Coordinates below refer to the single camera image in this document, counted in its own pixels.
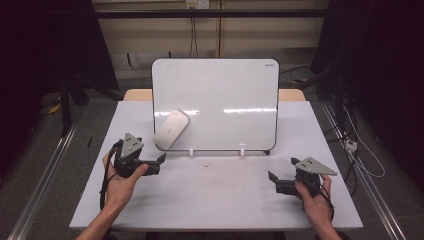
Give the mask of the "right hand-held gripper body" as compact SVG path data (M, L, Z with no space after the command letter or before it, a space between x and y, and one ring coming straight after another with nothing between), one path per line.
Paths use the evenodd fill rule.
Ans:
M320 175L336 176L337 172L318 160L307 157L304 160L300 160L300 163L293 165L296 168L294 180L280 180L279 184L275 184L276 192L297 196L298 191L295 187L295 181L301 181L308 189L312 197L316 197L320 194Z

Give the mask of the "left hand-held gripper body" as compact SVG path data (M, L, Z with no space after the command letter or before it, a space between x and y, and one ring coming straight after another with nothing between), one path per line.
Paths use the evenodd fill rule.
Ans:
M124 139L120 139L117 145L117 152L115 153L114 168L117 173L124 178L130 177L135 170L147 164L148 169L144 176L158 175L160 172L160 165L155 161L140 160L143 143L137 142L136 137L130 133L126 133Z

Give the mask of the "white whiteboard eraser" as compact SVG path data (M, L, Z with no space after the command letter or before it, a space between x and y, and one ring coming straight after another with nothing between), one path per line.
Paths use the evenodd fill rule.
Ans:
M168 150L189 123L189 118L180 110L155 113L153 142L159 149Z

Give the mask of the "person's left hand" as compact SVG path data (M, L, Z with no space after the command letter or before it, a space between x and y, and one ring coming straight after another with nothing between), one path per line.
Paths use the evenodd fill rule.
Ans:
M110 163L109 153L103 157L102 161L106 173L105 200L102 209L109 205L119 205L124 209L132 197L137 181L147 171L148 165L139 166L130 177L124 178L117 174L114 166Z

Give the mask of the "person's right hand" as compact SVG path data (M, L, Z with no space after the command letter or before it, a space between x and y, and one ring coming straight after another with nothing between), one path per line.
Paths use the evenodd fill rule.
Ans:
M328 175L321 175L323 180L321 194L312 197L306 186L299 182L295 182L295 187L303 200L304 210L311 226L315 224L331 223L332 224L332 207L329 204L331 199L331 179Z

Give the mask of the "wooden table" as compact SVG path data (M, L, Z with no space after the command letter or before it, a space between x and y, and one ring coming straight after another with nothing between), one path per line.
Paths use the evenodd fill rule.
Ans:
M124 101L150 101L152 99L151 89L129 89L125 95ZM280 89L280 101L305 101L306 98L301 90L298 89Z

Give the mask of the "black metal stand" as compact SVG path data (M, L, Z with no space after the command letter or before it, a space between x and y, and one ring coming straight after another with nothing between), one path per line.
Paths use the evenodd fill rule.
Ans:
M70 100L77 105L86 105L89 97L84 90L84 84L79 76L67 76L60 82L60 100L62 109L62 137L65 137L72 126Z

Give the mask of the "white standing whiteboard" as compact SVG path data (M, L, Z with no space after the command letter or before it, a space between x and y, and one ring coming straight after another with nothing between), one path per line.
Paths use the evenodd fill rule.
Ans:
M165 151L264 151L276 145L279 63L274 59L158 59L155 113L180 110L189 123Z

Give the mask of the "black curtain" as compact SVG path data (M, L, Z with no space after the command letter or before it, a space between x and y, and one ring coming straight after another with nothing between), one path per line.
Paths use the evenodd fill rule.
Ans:
M312 69L344 50L344 80L401 169L424 191L424 0L329 0Z
M118 88L92 0L0 0L0 176L23 153L43 96Z

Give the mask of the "black horizontal bar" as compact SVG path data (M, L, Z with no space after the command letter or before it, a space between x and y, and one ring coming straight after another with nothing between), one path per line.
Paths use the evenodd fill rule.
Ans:
M329 10L102 10L96 16L101 19L130 18L315 18L335 14Z

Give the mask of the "aluminium floor rail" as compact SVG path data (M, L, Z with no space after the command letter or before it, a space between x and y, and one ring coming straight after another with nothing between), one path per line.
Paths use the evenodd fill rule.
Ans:
M373 205L381 223L391 240L407 240L398 220L390 209L389 205L383 198L376 184L374 183L375 176L368 174L365 171L363 162L359 156L355 157L353 153L345 149L345 142L340 140L343 151L347 154L349 164L353 167L357 179L361 182L371 204Z
M60 141L50 158L41 179L30 196L29 201L23 208L7 240L26 240L29 230L41 208L47 191L57 173L57 170L65 156L65 153L75 135L78 124L73 123Z

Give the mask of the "white wall outlet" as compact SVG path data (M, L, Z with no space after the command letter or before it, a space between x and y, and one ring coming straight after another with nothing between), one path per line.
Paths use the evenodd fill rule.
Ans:
M187 9L207 10L210 8L209 0L185 0Z

